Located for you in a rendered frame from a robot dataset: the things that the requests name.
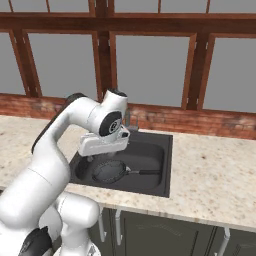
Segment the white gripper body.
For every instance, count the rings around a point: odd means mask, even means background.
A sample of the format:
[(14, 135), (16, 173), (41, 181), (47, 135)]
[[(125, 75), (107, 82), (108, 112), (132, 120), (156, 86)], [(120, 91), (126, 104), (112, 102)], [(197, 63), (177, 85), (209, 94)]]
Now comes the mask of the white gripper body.
[(80, 139), (78, 153), (80, 156), (92, 156), (125, 150), (130, 134), (122, 132), (114, 142), (105, 142), (93, 133), (85, 134)]

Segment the black frying pan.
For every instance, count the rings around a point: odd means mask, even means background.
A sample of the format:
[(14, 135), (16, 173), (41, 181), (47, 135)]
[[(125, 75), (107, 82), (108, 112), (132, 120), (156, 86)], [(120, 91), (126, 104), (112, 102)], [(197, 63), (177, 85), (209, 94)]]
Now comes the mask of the black frying pan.
[(123, 161), (107, 160), (92, 172), (92, 179), (103, 184), (112, 184), (126, 175), (160, 175), (160, 170), (132, 170)]

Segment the dark grey sink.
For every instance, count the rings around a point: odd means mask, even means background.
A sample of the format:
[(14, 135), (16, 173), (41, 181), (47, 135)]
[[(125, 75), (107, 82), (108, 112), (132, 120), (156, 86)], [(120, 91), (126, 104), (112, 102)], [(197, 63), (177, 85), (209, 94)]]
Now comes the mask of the dark grey sink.
[[(106, 189), (169, 197), (173, 136), (132, 131), (125, 150), (114, 159), (107, 154), (93, 155), (93, 161), (75, 153), (70, 161), (71, 183)], [(160, 170), (160, 175), (126, 175), (112, 184), (95, 182), (92, 172), (107, 160), (123, 161), (132, 170)]]

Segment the grey tap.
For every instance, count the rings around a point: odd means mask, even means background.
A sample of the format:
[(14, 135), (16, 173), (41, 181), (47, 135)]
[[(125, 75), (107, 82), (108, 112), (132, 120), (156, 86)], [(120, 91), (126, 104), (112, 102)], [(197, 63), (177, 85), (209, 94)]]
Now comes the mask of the grey tap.
[(136, 132), (139, 130), (138, 118), (136, 119), (135, 125), (131, 124), (131, 112), (129, 108), (126, 110), (126, 113), (125, 113), (124, 125), (128, 130), (136, 131)]

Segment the dark green cupboard door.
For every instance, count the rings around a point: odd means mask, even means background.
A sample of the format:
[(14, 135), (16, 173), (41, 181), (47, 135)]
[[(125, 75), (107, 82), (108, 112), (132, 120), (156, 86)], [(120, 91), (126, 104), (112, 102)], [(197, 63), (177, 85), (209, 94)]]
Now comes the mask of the dark green cupboard door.
[(207, 256), (213, 226), (121, 212), (121, 244), (116, 256)]
[[(225, 229), (218, 227), (208, 256), (217, 256)], [(256, 233), (230, 229), (230, 238), (222, 256), (256, 256)]]
[(104, 208), (103, 210), (103, 221), (105, 231), (107, 232), (105, 242), (101, 242), (98, 221), (92, 228), (89, 229), (90, 238), (100, 250), (101, 256), (116, 256), (113, 238), (114, 233), (112, 228), (112, 211), (108, 208)]

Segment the brown wooden window frame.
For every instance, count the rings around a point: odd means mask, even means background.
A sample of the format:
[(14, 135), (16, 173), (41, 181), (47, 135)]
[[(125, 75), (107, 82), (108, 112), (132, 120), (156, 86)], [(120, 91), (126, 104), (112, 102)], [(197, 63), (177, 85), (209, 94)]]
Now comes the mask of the brown wooden window frame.
[(117, 13), (114, 0), (88, 0), (89, 11), (80, 13), (0, 11), (0, 32), (10, 35), (25, 95), (42, 96), (30, 32), (92, 34), (97, 96), (117, 86), (116, 39), (121, 34), (188, 36), (188, 63), (181, 108), (203, 108), (215, 38), (256, 37), (255, 13)]

